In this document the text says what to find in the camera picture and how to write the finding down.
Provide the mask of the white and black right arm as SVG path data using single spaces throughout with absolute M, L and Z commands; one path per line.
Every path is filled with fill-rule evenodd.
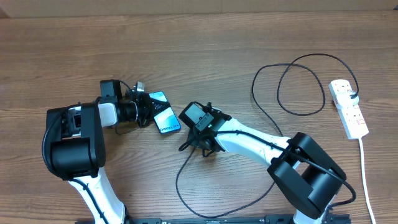
M 342 186 L 355 201 L 356 192 L 341 167 L 309 135 L 273 136 L 249 128 L 210 103 L 191 102 L 179 115 L 190 131 L 180 146 L 214 152 L 232 152 L 263 165 L 285 198 L 295 207 L 291 223 L 327 223 L 329 212 L 339 204 L 334 198 Z

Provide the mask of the Galaxy S24+ smartphone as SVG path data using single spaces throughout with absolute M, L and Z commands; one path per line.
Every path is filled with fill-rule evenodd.
M 168 101 L 166 95 L 162 91 L 149 93 L 152 99 L 160 101 Z M 170 105 L 165 111 L 159 113 L 154 117 L 154 122 L 160 134 L 168 134 L 181 129 L 181 125 Z

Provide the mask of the white power strip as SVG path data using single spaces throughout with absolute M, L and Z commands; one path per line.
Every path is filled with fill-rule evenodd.
M 334 97 L 338 92 L 353 91 L 348 80 L 333 80 L 328 85 L 330 93 L 334 101 Z M 368 127 L 362 115 L 359 107 L 359 103 L 356 106 L 338 110 L 340 120 L 343 124 L 348 139 L 361 139 L 363 136 L 369 133 Z

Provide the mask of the white charger plug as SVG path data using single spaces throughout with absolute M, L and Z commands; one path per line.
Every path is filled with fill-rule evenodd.
M 338 92 L 334 97 L 335 105 L 339 110 L 356 106 L 359 103 L 359 96 L 356 92 Z

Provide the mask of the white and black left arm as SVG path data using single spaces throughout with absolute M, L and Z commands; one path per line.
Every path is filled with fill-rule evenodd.
M 133 223 L 105 173 L 103 128 L 154 122 L 160 134 L 178 131 L 181 125 L 164 92 L 146 93 L 137 82 L 122 91 L 122 80 L 102 80 L 101 94 L 91 103 L 47 111 L 42 157 L 53 175 L 66 180 L 81 195 L 93 215 L 93 223 Z

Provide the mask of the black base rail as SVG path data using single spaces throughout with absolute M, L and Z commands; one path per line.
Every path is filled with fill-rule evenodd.
M 161 220 L 160 218 L 131 218 L 125 223 L 130 224 L 288 224 L 293 222 L 293 215 L 266 215 L 264 218 L 188 218 Z M 321 223 L 350 224 L 349 215 L 329 213 Z

